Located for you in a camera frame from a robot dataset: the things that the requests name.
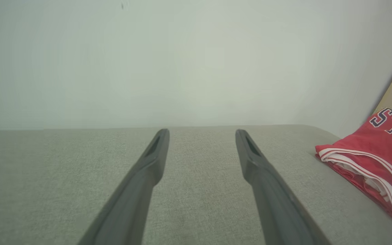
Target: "red jersey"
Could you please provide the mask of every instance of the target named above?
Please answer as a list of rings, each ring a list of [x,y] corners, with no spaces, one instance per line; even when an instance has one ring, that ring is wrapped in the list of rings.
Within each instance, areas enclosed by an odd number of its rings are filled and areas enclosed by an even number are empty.
[[[370,116],[353,134],[315,147],[317,157],[392,216],[392,110]]]

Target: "folded clothing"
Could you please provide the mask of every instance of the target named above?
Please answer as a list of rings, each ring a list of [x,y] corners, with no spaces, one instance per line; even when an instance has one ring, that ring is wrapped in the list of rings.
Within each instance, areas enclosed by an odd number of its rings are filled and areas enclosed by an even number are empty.
[[[370,116],[353,134],[316,146],[316,156],[392,216],[392,110]]]

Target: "beige cushion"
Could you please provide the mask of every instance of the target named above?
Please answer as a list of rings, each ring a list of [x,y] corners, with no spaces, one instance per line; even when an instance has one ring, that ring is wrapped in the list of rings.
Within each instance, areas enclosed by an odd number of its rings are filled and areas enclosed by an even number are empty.
[[[170,128],[144,244],[264,244],[235,130],[245,129],[334,244],[392,244],[392,219],[315,156],[315,127]],[[0,132],[0,244],[75,244],[158,129]]]

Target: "gray couch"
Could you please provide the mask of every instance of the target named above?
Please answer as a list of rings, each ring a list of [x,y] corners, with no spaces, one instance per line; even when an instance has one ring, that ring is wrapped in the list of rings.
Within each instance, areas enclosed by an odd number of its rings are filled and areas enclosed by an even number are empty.
[[[392,219],[314,156],[338,138],[304,125],[169,128],[143,244],[264,244],[237,128],[334,245],[392,244]],[[0,244],[76,244],[158,130],[0,131]]]

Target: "gray fabric surface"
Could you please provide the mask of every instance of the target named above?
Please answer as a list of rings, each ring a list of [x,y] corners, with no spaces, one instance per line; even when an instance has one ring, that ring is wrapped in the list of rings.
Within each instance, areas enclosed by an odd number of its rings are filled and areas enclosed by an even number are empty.
[[[143,244],[264,244],[235,149],[239,127],[171,128]],[[246,129],[334,245],[392,244],[392,219],[314,156],[338,138]],[[0,132],[0,244],[75,244],[158,129]]]

